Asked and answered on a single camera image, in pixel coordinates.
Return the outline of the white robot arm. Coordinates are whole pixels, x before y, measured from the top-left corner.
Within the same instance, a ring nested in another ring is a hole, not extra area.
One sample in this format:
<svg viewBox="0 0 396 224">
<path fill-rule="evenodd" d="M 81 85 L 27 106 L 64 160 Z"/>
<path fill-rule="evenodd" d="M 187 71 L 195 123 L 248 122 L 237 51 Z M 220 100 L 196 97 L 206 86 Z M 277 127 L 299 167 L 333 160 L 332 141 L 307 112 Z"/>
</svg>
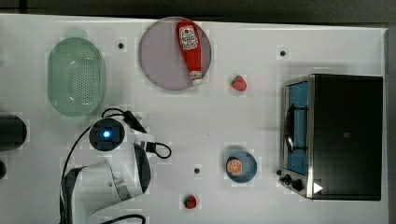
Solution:
<svg viewBox="0 0 396 224">
<path fill-rule="evenodd" d="M 149 187 L 147 154 L 127 123 L 99 119 L 83 136 L 103 160 L 74 168 L 62 178 L 60 224 L 88 224 L 94 213 L 140 196 Z"/>
</svg>

